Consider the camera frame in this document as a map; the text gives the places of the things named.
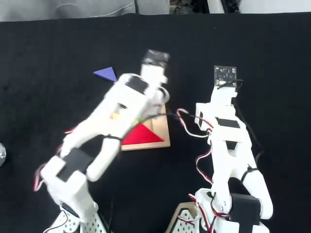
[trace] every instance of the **blue triangle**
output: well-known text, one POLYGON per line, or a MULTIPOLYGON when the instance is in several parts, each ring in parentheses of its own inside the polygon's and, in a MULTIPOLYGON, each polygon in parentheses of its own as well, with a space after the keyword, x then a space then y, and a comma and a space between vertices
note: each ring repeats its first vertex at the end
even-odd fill
POLYGON ((116 74, 113 71, 112 67, 108 67, 106 69, 101 69, 101 70, 95 71, 94 74, 101 77, 101 78, 107 79, 109 81, 113 81, 113 82, 117 81, 116 74))

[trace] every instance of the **silver object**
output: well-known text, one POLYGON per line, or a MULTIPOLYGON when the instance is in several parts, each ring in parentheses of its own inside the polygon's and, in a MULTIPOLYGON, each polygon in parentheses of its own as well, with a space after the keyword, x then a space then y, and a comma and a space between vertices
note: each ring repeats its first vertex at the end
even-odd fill
POLYGON ((0 143, 0 166, 4 163, 6 158, 6 150, 2 143, 0 143))

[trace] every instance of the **perforated metal plate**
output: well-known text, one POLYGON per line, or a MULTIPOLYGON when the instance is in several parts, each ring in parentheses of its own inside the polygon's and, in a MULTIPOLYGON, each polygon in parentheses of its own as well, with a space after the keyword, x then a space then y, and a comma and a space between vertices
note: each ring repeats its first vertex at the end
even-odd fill
MULTIPOLYGON (((192 219, 192 216, 189 210, 182 210, 179 216, 187 220, 192 219)), ((174 225, 173 230, 171 232, 172 233, 197 233, 195 226, 177 219, 176 224, 174 225)))
POLYGON ((61 227, 52 229, 49 233, 107 233, 98 214, 94 214, 92 219, 87 223, 80 223, 79 219, 66 211, 66 215, 61 212, 51 227, 57 227, 66 222, 61 227))

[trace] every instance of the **white wall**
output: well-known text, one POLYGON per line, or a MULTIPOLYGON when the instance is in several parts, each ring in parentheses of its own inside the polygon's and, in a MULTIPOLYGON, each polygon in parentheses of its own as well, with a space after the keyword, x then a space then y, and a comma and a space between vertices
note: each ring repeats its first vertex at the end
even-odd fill
POLYGON ((242 0, 241 13, 311 12, 311 0, 242 0))

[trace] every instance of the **black circuit board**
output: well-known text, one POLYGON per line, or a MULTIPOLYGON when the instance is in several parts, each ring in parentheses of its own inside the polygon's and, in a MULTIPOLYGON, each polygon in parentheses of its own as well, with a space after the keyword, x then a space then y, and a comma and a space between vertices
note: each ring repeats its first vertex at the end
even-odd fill
MULTIPOLYGON (((234 81, 237 79, 236 67, 214 66, 215 86, 234 81)), ((229 87, 236 87, 237 83, 231 83, 229 87)))

